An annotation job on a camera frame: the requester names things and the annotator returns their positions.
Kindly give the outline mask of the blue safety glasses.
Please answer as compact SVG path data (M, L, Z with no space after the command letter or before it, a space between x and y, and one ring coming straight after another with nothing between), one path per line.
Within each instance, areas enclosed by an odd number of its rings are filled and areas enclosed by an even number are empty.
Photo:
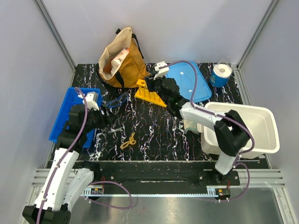
M125 103L128 99L129 95L127 92L121 94L119 97L117 97L116 99L114 100L111 100L110 102L108 102L106 104L106 106L108 108L115 108L115 107L119 107L121 106L123 103Z

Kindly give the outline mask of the clear test tube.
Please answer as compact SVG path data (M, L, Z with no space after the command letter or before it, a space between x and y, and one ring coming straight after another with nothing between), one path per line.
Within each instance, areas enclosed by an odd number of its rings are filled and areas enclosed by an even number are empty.
M108 130L107 133L115 133L115 132L118 132L118 131L121 131L121 130L122 130L121 127L120 128L111 128L110 130Z

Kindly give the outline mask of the yellow test tube rack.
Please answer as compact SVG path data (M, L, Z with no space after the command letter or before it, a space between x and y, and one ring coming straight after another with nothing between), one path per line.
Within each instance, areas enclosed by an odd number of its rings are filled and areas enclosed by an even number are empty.
M135 93L135 98L166 108L166 104L158 96L158 94L156 92L150 92L147 89L146 82L144 80L139 79L136 84L138 85L138 90Z

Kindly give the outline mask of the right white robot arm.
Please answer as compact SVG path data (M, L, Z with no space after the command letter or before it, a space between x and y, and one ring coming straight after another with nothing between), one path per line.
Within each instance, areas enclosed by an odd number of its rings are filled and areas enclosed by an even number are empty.
M229 180L229 172L235 166L240 150L248 141L255 145L254 138L239 113L235 110L223 113L195 105L180 95L179 86L173 78L146 77L149 92L155 92L166 104L166 109L178 119L186 119L201 124L214 131L220 156L215 164L213 181L223 185Z

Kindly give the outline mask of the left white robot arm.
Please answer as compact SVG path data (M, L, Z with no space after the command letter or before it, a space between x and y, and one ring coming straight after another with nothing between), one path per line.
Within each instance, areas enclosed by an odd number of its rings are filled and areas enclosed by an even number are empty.
M77 174L68 182L71 170L93 129L105 129L112 124L113 114L106 106L88 109L84 104L71 107L57 140L54 160L45 184L33 203L24 207L22 216L30 224L67 224L71 210L88 184L101 179L100 165L82 162Z

